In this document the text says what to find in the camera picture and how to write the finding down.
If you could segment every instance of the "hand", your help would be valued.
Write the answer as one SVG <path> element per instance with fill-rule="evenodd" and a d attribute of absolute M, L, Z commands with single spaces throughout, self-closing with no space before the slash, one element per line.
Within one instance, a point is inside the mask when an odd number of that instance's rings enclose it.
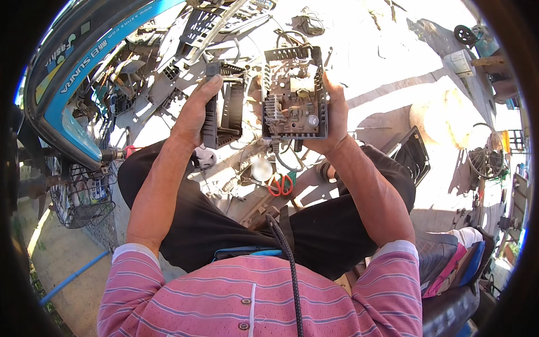
<path fill-rule="evenodd" d="M 342 85 L 332 78 L 331 72 L 324 71 L 322 80 L 329 94 L 329 134 L 326 139 L 305 140 L 303 144 L 313 151 L 328 156 L 329 152 L 348 135 L 348 104 L 344 98 Z"/>
<path fill-rule="evenodd" d="M 172 128 L 171 137 L 192 145 L 193 149 L 202 144 L 201 129 L 206 118 L 206 104 L 223 87 L 223 77 L 215 75 L 208 82 L 202 80 L 185 102 Z"/>

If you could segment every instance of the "red scissors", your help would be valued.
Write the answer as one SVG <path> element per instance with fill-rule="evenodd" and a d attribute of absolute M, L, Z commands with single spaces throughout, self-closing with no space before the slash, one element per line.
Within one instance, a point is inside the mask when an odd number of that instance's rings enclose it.
<path fill-rule="evenodd" d="M 288 175 L 283 176 L 281 174 L 280 176 L 281 176 L 281 184 L 279 184 L 279 180 L 277 179 L 277 173 L 275 173 L 269 180 L 268 191 L 269 193 L 271 193 L 271 195 L 275 197 L 278 197 L 280 195 L 289 195 L 292 192 L 292 189 L 294 188 L 292 179 Z M 290 188 L 286 192 L 285 192 L 285 179 L 288 179 L 290 183 Z M 275 185 L 277 185 L 277 190 L 278 190 L 277 192 L 273 191 L 273 189 L 275 189 L 275 187 L 272 186 L 274 181 L 275 181 Z"/>

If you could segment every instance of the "circuit board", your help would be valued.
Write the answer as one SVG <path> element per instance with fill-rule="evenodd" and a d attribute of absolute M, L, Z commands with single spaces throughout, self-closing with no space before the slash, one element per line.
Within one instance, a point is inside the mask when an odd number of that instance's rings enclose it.
<path fill-rule="evenodd" d="M 317 67 L 299 64 L 296 60 L 274 60 L 269 62 L 271 73 L 267 104 L 276 109 L 281 118 L 269 125 L 271 134 L 317 134 L 319 132 L 319 109 L 315 95 Z"/>

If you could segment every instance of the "pink striped shirt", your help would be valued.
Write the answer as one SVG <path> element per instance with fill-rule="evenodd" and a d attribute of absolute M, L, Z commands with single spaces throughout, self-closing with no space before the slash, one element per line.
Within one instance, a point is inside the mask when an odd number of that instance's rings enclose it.
<path fill-rule="evenodd" d="M 375 256 L 353 286 L 352 296 L 303 266 L 297 265 L 297 270 L 305 336 L 422 335 L 418 261 L 413 253 Z M 98 333 L 297 335 L 289 262 L 235 257 L 165 284 L 155 258 L 140 251 L 121 253 L 110 270 Z"/>

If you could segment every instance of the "leg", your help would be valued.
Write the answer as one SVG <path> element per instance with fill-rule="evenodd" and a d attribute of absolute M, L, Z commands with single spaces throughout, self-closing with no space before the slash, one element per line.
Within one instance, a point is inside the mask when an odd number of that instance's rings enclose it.
<path fill-rule="evenodd" d="M 161 141 L 135 152 L 120 166 L 118 185 L 129 208 L 133 206 L 163 143 Z M 222 248 L 278 247 L 273 238 L 248 231 L 215 207 L 200 191 L 200 185 L 186 178 L 194 169 L 189 162 L 178 189 L 172 226 L 160 248 L 171 265 L 191 272 L 211 262 L 215 251 Z"/>
<path fill-rule="evenodd" d="M 362 149 L 397 189 L 410 212 L 416 187 L 406 169 L 373 147 Z M 339 191 L 339 198 L 307 207 L 290 217 L 296 262 L 331 280 L 350 271 L 377 249 L 365 231 L 352 197 L 346 189 Z"/>

